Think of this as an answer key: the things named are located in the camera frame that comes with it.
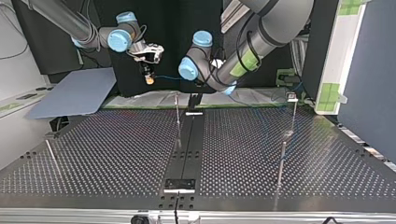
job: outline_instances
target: black cable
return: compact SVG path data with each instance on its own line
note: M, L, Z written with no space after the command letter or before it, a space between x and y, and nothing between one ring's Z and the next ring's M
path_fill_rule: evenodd
M256 72L262 66L262 60L260 59L259 54L254 49L253 44L251 43L251 33L252 33L252 31L247 31L247 44L248 44L248 47L250 48L251 52L253 53L254 57L256 58L258 64L257 64L257 68L250 72Z
M82 4L81 4L81 7L79 8L79 13L81 13L82 14L82 10L84 9L84 6L85 6L85 2L86 2L86 0L83 0L82 1Z
M5 59L11 59L11 58L18 57L18 56L22 55L24 52L26 52L26 50L28 49L28 47L29 47L29 45L26 44L26 46L25 46L25 48L23 49L23 51L21 51L21 52L19 52L19 53L17 53L17 54L11 55L11 56L7 56L7 57L0 58L0 60L5 60Z
M342 222L338 222L337 220L335 220L334 217L327 217L322 224L328 224L330 223L330 221L333 221L335 224L343 224Z
M240 40L241 40L242 33L244 33L246 27L248 26L248 23L251 21L251 19L253 18L253 16L254 16L254 13L252 13L252 14L247 18L247 20L245 21L245 23L242 25L241 30L239 31L238 37L236 38L236 55L237 55L237 57L238 57L239 63L240 63L241 66L247 71L247 73L256 72L257 70L259 70L260 66L262 66L262 60L260 59L259 54L257 53L257 51L254 49L253 44L252 44L252 41L251 41L251 33L252 33L252 31L247 31L247 44L248 44L249 49L251 50L251 52L253 53L254 57L256 58L256 60L257 60L257 62L258 62L257 68L256 68L256 69L254 69L254 70L249 70L249 69L246 67L246 65L245 65L244 62L242 61L242 56L240 55L240 50L239 50L239 48L240 48L240 44L239 44L239 43L240 43ZM236 84L226 84L226 83L223 83L223 82L220 80L220 78L219 78L219 74L218 74L219 69L216 71L215 74L213 74L213 71L214 71L214 70L215 70L215 69L210 70L210 76L213 77L213 78L215 79L215 81L218 82L220 85L222 85L222 86L224 86L224 87L233 87L233 86L236 86ZM247 74L244 74L244 76L239 80L239 82L242 82L243 80L245 80L246 77L247 77Z
M80 52L80 54L81 54L81 57L83 57L83 58L88 58L89 60L91 60L93 63L95 63L96 64L96 67L97 68L102 68L102 67L104 67L104 66L102 66L101 64L99 64L99 62L96 60L96 59L94 59L93 57L90 57L90 56L88 56L87 54L85 54L84 53L84 51L79 51Z
M297 74L297 77L300 79L300 83L303 86L303 89L304 89L306 95L308 96L308 99L312 102L313 105L316 105L314 99L309 95L308 91L306 90L306 88L304 86L304 83L303 83L303 80L301 79L301 77L298 74Z
M247 20L245 21L244 25L242 26L241 30L239 31L238 37L236 38L236 56L238 57L238 61L241 64L241 66L247 71L250 72L250 70L245 66L244 62L242 61L242 56L241 56L241 52L239 51L240 48L240 42L241 42L241 37L242 37L242 33L244 33L245 29L248 26L248 23L251 21L251 19L254 17L254 12L251 13L251 15L247 18Z
M178 224L178 215L177 215L178 195L179 195L179 193L177 194L176 203L175 203L175 211L174 211L174 213L175 213L175 223L176 224Z

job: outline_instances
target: end effector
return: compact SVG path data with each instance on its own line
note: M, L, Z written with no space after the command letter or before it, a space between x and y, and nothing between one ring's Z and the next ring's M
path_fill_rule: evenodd
M195 33L192 45L178 68L187 80L198 79L213 90L231 94L237 80L260 67L261 60L272 50L287 45L297 36L309 19L314 0L241 0L260 16L254 32L247 31L246 41L236 41L236 51L221 66L211 63L212 36Z
M147 26L139 26L133 12L123 12L116 17L117 27L102 27L97 32L92 29L89 41L73 39L79 48L110 48L116 52L126 52L140 64L146 82L154 83L153 65L161 61L164 49L157 44L147 44L143 35Z

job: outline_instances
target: green tape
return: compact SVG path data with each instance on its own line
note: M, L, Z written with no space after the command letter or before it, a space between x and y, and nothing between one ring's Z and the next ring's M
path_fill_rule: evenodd
M259 61L257 61L257 58L254 56L253 52L249 49L246 54L242 57L242 62L244 63L245 67L252 71L254 69L256 69L257 63ZM243 76L245 73L247 72L247 70L245 70L244 67L242 67L241 63L238 63L233 70L231 70L231 75L234 77L241 77Z
M362 4L361 0L342 0L340 10L338 11L338 15L340 16L358 15L361 4Z
M292 83L285 83L285 81L281 80L279 77L294 77L296 75L294 68L288 69L277 69L276 71L276 85L277 86L293 86Z
M333 112L340 99L339 89L340 84L338 83L323 83L317 110Z
M23 105L23 104L12 103L12 104L9 104L9 105L3 105L3 106L0 107L0 112L11 110L11 109L17 108L17 107L19 107L21 105Z

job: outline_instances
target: vertical metal rod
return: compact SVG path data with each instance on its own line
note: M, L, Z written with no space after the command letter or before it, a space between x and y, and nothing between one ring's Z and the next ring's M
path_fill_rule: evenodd
M53 160L56 160L55 154L53 154L52 146L50 145L50 140L46 139L47 148L49 149L49 154Z
M175 95L175 105L176 105L176 114L177 114L177 127L180 130L180 113L178 112L178 92Z
M296 119L297 104L298 104L298 102L295 102L295 103L294 103L293 120L291 121L291 133L294 133L294 121L295 121L295 119Z
M297 103L298 103L298 101L296 101L296 102L294 103L293 118L296 116L296 112L297 112Z
M283 163L285 161L285 154L286 154L286 142L283 142L282 143L282 152L280 153L279 174L277 176L277 187L278 188L282 184Z

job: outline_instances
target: cable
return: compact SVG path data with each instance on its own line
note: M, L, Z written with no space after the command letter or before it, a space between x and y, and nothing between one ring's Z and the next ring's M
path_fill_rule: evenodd
M87 2L87 19L89 21L91 21L91 18L90 18L90 4L91 4L91 0L88 0L88 2Z
M136 42L139 42L142 38L143 38L143 35L146 33L146 31L147 31L147 29L148 29L148 27L147 27L147 25L142 25L142 26L140 26L140 35L136 38L136 40L134 41L135 43Z
M242 26L241 30L239 31L238 37L236 38L236 56L238 57L238 61L239 61L239 63L241 64L241 66L242 66L247 72L252 72L252 71L250 71L250 70L245 66L244 62L242 61L241 52L239 51L239 48L240 48L240 44L239 44L239 43L241 42L242 33L244 33L246 27L248 26L248 23L251 21L251 19L253 18L254 15L255 15L254 12L252 12L251 15L247 18L247 20L245 21L245 23L244 23L244 25ZM255 50L254 48L252 48L253 46L251 45L251 39L250 39L250 43L248 43L248 44L249 44L249 48L250 48L250 50L252 51L254 57L256 57L256 59L259 59L259 61L260 61L259 55L257 55L256 50Z
M1 6L8 8L12 13L14 13L14 15L16 15L15 10L14 10L14 8L12 8L12 6L10 6L6 3L0 2L0 7ZM12 22L12 20L9 18L7 13L2 8L0 8L0 14L9 22L9 24L15 29L15 31L25 39L23 32L18 29L18 27ZM16 53L14 55L7 56L7 57L1 57L0 60L6 60L6 59L18 57L18 56L22 55L24 52L26 52L26 50L28 50L28 48L29 48L29 45L26 42L26 45L21 52Z
M81 54L81 57L85 57L85 58L90 59L93 63L96 64L96 67L97 67L97 68L104 67L104 66L102 66L101 64L99 64L99 62L98 62L96 59L94 59L93 57L90 57L90 56L88 56L87 54L85 54L84 51L81 51L80 49L78 49L78 51L79 51L79 53Z
M78 11L79 13L82 13L82 10L84 9L85 1L86 1L86 0L83 0L83 1L82 1L81 7L79 8L79 11Z
M7 57L0 58L0 60L5 60L5 59L11 59L11 58L18 57L18 56L22 55L24 52L26 52L26 50L28 50L28 47L29 47L29 46L26 44L26 46L25 46L25 48L24 48L23 51L21 51L21 52L19 52L19 53L17 53L17 54L11 55L11 56L7 56Z
M328 224L330 221L333 221L335 224L342 224L342 222L338 222L337 220L335 220L334 217L327 217L322 224Z
M175 223L176 223L176 224L178 224L178 215L177 215L178 195L179 195L179 193L177 194L176 203L175 203L175 211L174 211L174 214L175 214Z
M257 62L258 62L257 67L256 67L254 70L249 70L249 69L246 67L246 65L244 64L244 62L243 62L243 60L242 60L242 56L240 55L240 50L239 50L239 48L240 48L240 40L241 40L242 33L244 33L246 27L248 26L248 23L251 21L251 19L253 18L254 15L255 15L255 14L252 13L252 14L247 18L247 20L246 20L245 23L243 24L241 30L239 31L238 37L237 37L237 39L236 39L236 55L237 55L237 57L238 57L239 63L240 63L241 66L246 70L247 73L256 72L256 71L262 66L262 60L260 59L259 54L257 53L257 51L254 49L253 44L252 44L252 41L251 41L251 34L252 34L252 31L247 31L247 44L248 44L248 47L249 47L250 51L253 53L253 56L256 58L256 60L257 60ZM210 70L210 74L209 74L208 77L213 77L213 79L214 79L216 82L218 82L220 85L222 85L222 86L224 86L224 87L227 87L227 88L236 86L237 83L236 83L236 84L227 84L227 83L223 83L223 82L220 80L220 78L219 78L219 67L218 67L218 65L217 65L217 63L218 63L217 61L215 61L215 62L216 62L216 68L218 68L218 69L217 69L217 70L216 70L216 68L210 69L210 68L212 67L213 60L214 60L214 59L211 59L211 60L208 62L209 70ZM247 74L245 74L244 77L242 77L242 78L239 80L239 82L242 82L246 77L247 77Z
M282 90L282 89L277 89L276 91L274 91L272 94L271 94L271 102L274 102L274 101L276 101L277 99L280 99L280 98L285 98L285 100L287 100L287 98L286 98L286 87L284 87L283 88L283 90L285 91L285 94L284 94L284 96L278 96L277 98L275 98L274 99L274 96L275 96L275 94L279 91L279 90Z
M304 89L306 95L308 96L308 99L312 102L313 105L316 105L314 99L309 95L308 91L306 90L305 85L303 83L303 79L301 78L301 74L299 74L299 71L297 70L297 65L296 65L296 62L295 62L294 57L293 57L294 49L293 49L293 47L291 45L290 45L290 51L291 51L291 61L293 63L294 70L295 70L295 72L297 74L297 77L300 79L300 84L299 84L298 88L300 88L300 85L303 86L303 89Z
M230 97L231 100L233 100L234 102L236 102L236 103L238 103L238 104L246 105L246 106L248 106L248 107L250 107L250 108L252 108L252 109L255 109L256 113L258 114L258 117L259 117L259 118L261 119L261 121L264 123L264 127L266 127L266 124L265 124L265 117L262 115L262 113L260 113L260 110L259 110L259 108L258 108L257 106L248 105L248 104L245 104L245 103L243 103L243 102L237 101L237 100L235 100L232 96L228 96L228 97ZM276 161L276 162L272 163L272 166L279 165L282 161L284 161L284 160L289 156L289 154L290 154L291 152L292 152L292 150L289 150L287 153L285 153L285 155L284 155L283 157L281 157L281 158L279 159L279 161Z
M156 78L166 78L166 79L171 79L171 80L186 80L181 77L167 77L167 76L156 76Z

